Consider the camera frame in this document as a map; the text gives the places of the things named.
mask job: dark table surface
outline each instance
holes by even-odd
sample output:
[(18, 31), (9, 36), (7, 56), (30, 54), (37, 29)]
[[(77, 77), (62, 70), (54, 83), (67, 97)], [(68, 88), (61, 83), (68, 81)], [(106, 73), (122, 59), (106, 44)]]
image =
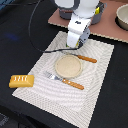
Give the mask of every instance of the dark table surface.
[[(24, 4), (35, 0), (16, 0)], [(12, 75), (27, 74), (42, 53), (28, 38), (28, 22), (35, 5), (7, 6), (0, 11), (0, 105), (23, 113), (51, 128), (76, 128), (72, 124), (12, 96)], [(45, 50), (65, 28), (48, 24), (56, 10), (49, 0), (41, 2), (31, 24), (34, 44)], [(91, 39), (115, 46), (89, 128), (128, 128), (128, 44), (90, 35)]]

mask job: butter knife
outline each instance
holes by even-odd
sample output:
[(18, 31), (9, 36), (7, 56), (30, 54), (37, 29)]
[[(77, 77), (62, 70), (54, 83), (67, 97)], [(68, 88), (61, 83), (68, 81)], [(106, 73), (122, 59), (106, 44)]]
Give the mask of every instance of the butter knife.
[(89, 58), (89, 57), (85, 57), (85, 56), (81, 56), (81, 55), (76, 55), (76, 54), (72, 54), (72, 53), (69, 53), (69, 52), (65, 52), (65, 51), (61, 51), (62, 53), (66, 54), (66, 55), (74, 55), (74, 56), (77, 56), (79, 59), (82, 59), (82, 60), (86, 60), (86, 61), (89, 61), (89, 62), (92, 62), (92, 63), (96, 63), (97, 60), (96, 59), (93, 59), (93, 58)]

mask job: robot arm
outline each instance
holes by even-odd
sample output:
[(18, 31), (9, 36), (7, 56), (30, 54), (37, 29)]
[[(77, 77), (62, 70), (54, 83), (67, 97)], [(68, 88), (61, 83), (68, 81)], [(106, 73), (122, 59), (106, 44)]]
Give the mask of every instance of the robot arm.
[(73, 10), (68, 25), (67, 45), (71, 48), (76, 47), (84, 32), (89, 31), (88, 27), (99, 0), (51, 0), (51, 2), (60, 9)]

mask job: fork handle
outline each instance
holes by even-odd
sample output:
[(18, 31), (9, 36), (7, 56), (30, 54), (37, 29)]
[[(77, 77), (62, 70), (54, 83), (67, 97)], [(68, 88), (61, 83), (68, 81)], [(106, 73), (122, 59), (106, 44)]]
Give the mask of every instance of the fork handle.
[(84, 89), (84, 86), (82, 86), (80, 84), (77, 84), (77, 83), (74, 83), (72, 81), (66, 80), (66, 79), (63, 79), (62, 82), (65, 83), (65, 84), (71, 85), (71, 86), (73, 86), (75, 88), (81, 89), (81, 90)]

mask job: cloth napkin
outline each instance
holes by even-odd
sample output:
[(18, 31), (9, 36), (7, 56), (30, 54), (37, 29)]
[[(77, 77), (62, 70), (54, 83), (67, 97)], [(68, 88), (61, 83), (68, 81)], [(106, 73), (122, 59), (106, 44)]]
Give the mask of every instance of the cloth napkin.
[[(66, 49), (67, 33), (59, 32), (47, 50)], [(44, 75), (48, 71), (54, 75), (55, 62), (65, 54), (61, 52), (44, 53), (29, 74), (35, 76), (32, 88), (18, 88), (13, 96), (20, 98), (42, 110), (50, 112), (67, 122), (87, 128), (93, 114), (102, 82), (109, 64), (114, 46), (88, 39), (78, 50), (67, 52), (97, 59), (97, 63), (80, 60), (82, 73), (70, 81), (84, 86), (84, 90), (74, 88)]]

